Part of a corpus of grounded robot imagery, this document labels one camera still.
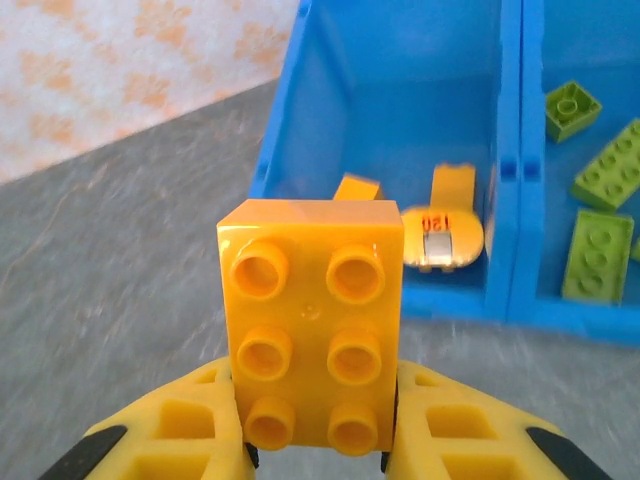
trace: orange toy piece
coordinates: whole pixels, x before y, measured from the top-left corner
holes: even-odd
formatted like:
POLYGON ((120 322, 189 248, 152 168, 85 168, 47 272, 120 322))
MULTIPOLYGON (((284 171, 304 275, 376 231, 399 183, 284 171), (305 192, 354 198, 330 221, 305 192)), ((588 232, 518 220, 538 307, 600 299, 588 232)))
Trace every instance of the orange toy piece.
POLYGON ((245 441, 391 449, 403 235, 386 200, 247 200, 218 224, 245 441))
POLYGON ((384 200, 380 183, 358 177, 350 173, 345 174, 334 200, 384 200))

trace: blue plastic bin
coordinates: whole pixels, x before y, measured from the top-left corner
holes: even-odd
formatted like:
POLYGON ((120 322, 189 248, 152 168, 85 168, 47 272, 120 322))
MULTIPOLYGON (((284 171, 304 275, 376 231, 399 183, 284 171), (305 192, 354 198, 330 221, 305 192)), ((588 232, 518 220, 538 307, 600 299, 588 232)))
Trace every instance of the blue plastic bin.
POLYGON ((491 254, 452 274, 406 271, 403 310, 504 320, 520 13, 520 0, 303 1, 250 196, 328 199, 350 172, 381 181, 404 209, 428 204, 437 164, 472 163, 491 254))
MULTIPOLYGON (((562 282, 580 202, 577 173, 640 116, 640 2, 525 0, 522 49, 520 234, 513 323, 640 345, 640 264, 631 261, 620 307, 564 301, 562 282), (596 123, 561 144, 545 138, 544 93, 576 80, 603 105, 596 123)), ((619 210, 640 231, 640 193, 619 210)))

